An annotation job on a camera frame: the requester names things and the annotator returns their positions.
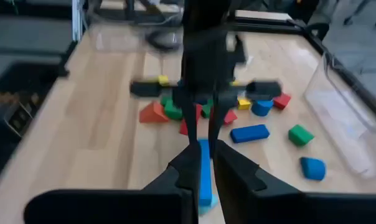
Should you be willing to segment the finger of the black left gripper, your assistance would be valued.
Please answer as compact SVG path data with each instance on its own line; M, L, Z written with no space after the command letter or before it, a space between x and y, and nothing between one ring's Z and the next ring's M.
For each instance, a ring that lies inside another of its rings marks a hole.
M220 128L224 124L224 119L230 109L237 105L237 94L232 92L215 92L213 94L212 116L209 120L209 150L210 156L216 152L216 142Z
M187 92L174 92L173 100L175 105L182 110L189 144L195 144L197 142L196 108L191 95Z

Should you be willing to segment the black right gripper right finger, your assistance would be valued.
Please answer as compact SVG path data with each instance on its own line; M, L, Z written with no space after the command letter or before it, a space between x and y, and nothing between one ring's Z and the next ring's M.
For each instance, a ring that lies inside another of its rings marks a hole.
M376 194L303 192L222 140L212 153L226 224L376 224Z

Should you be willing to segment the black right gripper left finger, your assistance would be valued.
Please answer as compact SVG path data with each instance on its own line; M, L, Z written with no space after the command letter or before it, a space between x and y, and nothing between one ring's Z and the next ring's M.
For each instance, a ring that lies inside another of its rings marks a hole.
M25 224L198 224L201 149L188 145L141 190L50 190L32 198Z

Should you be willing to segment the green long block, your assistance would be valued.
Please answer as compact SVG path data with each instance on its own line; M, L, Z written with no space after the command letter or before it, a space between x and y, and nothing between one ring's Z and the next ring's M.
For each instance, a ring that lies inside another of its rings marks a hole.
M210 118L210 115L212 114L213 105L213 99L209 99L207 100L207 103L202 106L201 115L203 118Z

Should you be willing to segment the blue long block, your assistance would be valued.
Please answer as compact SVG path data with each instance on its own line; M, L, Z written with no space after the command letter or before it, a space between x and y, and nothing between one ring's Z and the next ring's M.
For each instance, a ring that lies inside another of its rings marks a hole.
M234 143L266 139L269 135L270 132L264 124L234 128L230 132L230 137Z
M210 149L207 139L199 140L201 148L200 189L199 195L212 196L212 179L210 171Z

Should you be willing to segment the red wedge block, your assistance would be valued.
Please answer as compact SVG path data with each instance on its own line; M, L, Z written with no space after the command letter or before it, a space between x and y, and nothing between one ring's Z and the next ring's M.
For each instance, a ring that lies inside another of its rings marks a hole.
M201 117L202 105L196 104L195 109L196 109L196 124L198 124L199 118ZM186 125L185 119L183 119L182 122L181 122L179 132L183 135L186 135L186 136L188 135L188 130L187 130L187 125Z

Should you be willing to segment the green half-cylinder block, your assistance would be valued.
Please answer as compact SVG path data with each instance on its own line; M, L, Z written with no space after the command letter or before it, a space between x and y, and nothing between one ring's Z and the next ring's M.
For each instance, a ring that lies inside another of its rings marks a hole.
M164 105L164 112L169 119L182 120L183 114L180 108L174 106L172 100L167 100Z

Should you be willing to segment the orange triangular prism block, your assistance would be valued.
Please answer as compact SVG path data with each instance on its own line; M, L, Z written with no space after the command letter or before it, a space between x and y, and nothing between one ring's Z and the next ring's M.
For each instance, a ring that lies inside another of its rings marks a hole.
M152 101L139 112L140 123L166 123L168 121L169 118L164 113L163 106L157 101Z

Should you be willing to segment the blue half-cylinder block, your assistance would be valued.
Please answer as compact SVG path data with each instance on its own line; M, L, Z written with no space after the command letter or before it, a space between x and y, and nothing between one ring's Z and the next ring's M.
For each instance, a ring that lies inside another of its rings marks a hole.
M301 157L299 162L305 178L318 181L325 178L326 165L322 160L312 157Z
M255 101L251 107L251 112L257 116L266 116L273 107L273 100Z

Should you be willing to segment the red cube block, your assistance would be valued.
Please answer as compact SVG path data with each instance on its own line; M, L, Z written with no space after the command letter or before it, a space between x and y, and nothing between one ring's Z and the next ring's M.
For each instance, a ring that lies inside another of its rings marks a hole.
M290 100L291 100L290 95L286 93L282 93L280 96L273 98L273 106L275 108L278 108L279 110L283 110L286 108Z

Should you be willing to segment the green cube block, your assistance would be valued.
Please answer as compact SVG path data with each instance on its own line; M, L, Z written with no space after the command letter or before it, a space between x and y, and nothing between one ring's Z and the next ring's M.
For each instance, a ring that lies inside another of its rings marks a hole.
M314 135L303 128L301 125L297 124L288 131L288 139L295 146L301 147L305 146L312 139L314 139Z

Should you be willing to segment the clear plastic bin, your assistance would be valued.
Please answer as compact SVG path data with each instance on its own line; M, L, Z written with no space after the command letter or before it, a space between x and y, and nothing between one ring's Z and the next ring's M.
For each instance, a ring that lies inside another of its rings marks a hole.
M345 69L324 53L304 98L348 168L376 180L376 117L341 78Z
M85 14L94 48L162 53L182 46L184 0L88 0Z

